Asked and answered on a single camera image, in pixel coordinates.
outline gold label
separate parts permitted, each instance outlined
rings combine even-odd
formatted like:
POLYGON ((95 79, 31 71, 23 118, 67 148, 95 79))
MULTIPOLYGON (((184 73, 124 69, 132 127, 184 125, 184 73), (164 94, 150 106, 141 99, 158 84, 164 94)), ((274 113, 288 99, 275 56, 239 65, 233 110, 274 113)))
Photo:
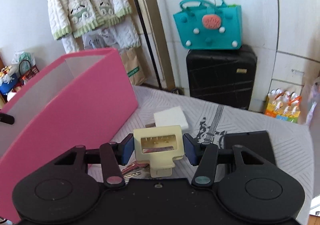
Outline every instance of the gold label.
POLYGON ((237 69, 237 73, 247 73, 247 69, 237 69))

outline teal handbag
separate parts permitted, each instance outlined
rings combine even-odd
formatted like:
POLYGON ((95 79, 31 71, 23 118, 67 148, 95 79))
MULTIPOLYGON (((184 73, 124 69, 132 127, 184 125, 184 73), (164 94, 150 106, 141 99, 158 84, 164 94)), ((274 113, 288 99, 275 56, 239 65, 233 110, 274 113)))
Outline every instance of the teal handbag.
POLYGON ((182 0, 181 12, 173 15, 182 45, 193 50, 239 49, 242 38, 240 5, 216 6, 208 0, 182 0), (198 6, 184 7, 187 2, 198 6))

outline pink oval patch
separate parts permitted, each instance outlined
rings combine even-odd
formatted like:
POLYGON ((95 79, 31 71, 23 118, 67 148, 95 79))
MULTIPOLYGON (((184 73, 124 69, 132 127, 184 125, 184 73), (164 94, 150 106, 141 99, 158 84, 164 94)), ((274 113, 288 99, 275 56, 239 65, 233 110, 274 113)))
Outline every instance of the pink oval patch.
POLYGON ((218 29, 221 26, 221 17, 215 14, 205 15, 202 24, 207 29, 218 29))

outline white cardigan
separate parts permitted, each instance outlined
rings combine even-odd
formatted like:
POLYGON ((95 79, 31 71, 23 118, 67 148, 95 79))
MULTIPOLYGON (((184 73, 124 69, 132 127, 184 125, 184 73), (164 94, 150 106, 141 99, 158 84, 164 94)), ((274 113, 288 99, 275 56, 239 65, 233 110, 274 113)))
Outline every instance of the white cardigan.
MULTIPOLYGON (((75 40, 83 34, 99 27, 110 27, 121 22, 125 15, 132 12, 128 0, 48 0, 48 13, 53 37, 65 44, 75 46, 75 40)), ((129 28, 136 33, 132 21, 129 28)))

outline pink storage bin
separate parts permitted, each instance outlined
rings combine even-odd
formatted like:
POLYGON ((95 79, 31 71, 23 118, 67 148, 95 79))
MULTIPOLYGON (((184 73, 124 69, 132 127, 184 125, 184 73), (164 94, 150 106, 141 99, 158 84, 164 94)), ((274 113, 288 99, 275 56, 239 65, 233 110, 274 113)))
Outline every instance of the pink storage bin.
POLYGON ((0 216, 17 223, 11 195, 22 178, 75 145, 109 142, 137 106, 116 49, 63 55, 40 71, 2 110, 15 123, 0 123, 0 216))

